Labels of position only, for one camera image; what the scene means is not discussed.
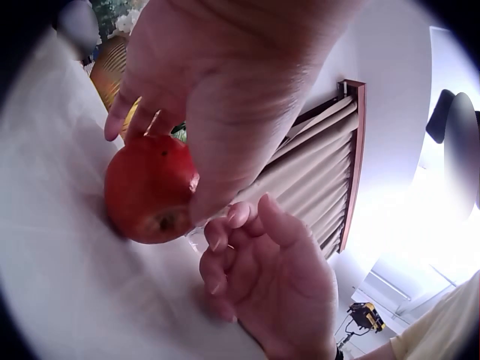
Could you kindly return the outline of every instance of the apple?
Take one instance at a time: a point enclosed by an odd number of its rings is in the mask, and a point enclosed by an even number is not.
[[[129,141],[105,176],[107,213],[123,236],[145,244],[190,231],[188,204],[199,175],[185,143],[168,135]]]

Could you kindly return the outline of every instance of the wooden window frame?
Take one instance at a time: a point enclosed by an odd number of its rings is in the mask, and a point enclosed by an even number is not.
[[[365,142],[365,83],[355,80],[345,79],[337,83],[338,97],[343,99],[346,96],[353,96],[357,100],[357,112],[359,117],[359,126],[353,131],[351,146],[352,172],[350,175],[350,184],[347,196],[347,208],[345,214],[345,225],[340,234],[340,246],[338,252],[342,252],[347,245],[348,233],[352,223],[353,212],[355,210],[355,202],[357,200],[357,193],[359,189],[361,164],[363,160],[363,145]]]

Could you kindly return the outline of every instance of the wrinkled skin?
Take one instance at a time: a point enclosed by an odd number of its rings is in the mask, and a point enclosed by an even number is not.
[[[197,223],[248,186],[298,115],[359,2],[150,0],[128,45],[105,138],[142,97],[126,141],[186,120]]]
[[[208,304],[236,318],[273,359],[334,359],[337,311],[333,271],[312,232],[264,195],[234,204],[205,227],[200,260]]]

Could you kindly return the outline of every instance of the beige curtain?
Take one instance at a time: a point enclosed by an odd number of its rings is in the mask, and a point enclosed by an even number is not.
[[[338,250],[344,226],[351,171],[352,132],[358,127],[357,103],[346,97],[303,128],[272,156],[236,201],[253,203],[265,193],[308,224],[323,254]]]

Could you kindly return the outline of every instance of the white flower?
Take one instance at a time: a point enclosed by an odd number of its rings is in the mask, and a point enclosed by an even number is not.
[[[132,9],[129,11],[128,15],[119,16],[115,23],[117,30],[131,34],[142,10],[143,7],[140,10]]]

